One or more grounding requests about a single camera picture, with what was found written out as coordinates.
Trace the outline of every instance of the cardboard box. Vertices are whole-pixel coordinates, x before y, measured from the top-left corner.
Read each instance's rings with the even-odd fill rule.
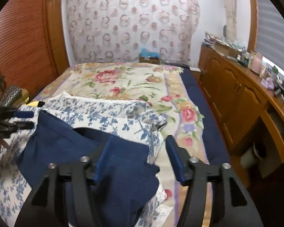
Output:
[[[218,53],[222,53],[225,55],[225,57],[227,56],[230,56],[230,57],[233,57],[233,58],[237,58],[238,54],[241,54],[240,51],[238,50],[235,50],[223,43],[220,43],[220,42],[217,42],[215,41],[215,44],[214,44],[214,50]]]
[[[160,63],[160,60],[158,58],[153,58],[153,57],[150,57],[149,60],[146,60],[144,57],[139,57],[139,62],[140,63],[150,63],[150,64],[156,64],[156,65],[159,65]]]

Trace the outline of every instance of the bed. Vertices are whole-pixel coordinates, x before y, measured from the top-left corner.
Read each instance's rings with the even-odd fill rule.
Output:
[[[191,156],[220,165],[229,162],[223,139],[198,84],[187,69],[148,63],[84,63],[67,69],[45,87],[35,100],[47,101],[67,92],[73,96],[105,100],[142,100],[168,121],[161,130],[171,134]],[[164,227],[178,222],[187,188],[175,181],[165,150],[161,147],[155,163],[167,199],[173,207]],[[212,192],[207,190],[203,226],[211,217]]]

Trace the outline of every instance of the window blind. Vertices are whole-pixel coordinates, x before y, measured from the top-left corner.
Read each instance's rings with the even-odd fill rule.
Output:
[[[270,0],[257,0],[256,51],[284,70],[284,19]]]

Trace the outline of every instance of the yellow object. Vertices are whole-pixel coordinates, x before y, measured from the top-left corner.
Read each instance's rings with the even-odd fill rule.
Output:
[[[28,104],[26,104],[26,105],[28,105],[28,106],[33,106],[33,107],[37,107],[37,106],[38,106],[38,103],[39,103],[39,101],[36,101],[36,102],[30,102],[30,103],[28,103]]]
[[[22,104],[26,104],[29,101],[28,91],[26,89],[21,89],[21,97],[13,103],[13,107],[18,108]]]

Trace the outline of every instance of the patterned curtain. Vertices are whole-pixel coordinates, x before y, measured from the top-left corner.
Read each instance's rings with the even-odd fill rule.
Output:
[[[143,47],[187,63],[199,17],[197,0],[67,0],[77,63],[134,62]]]

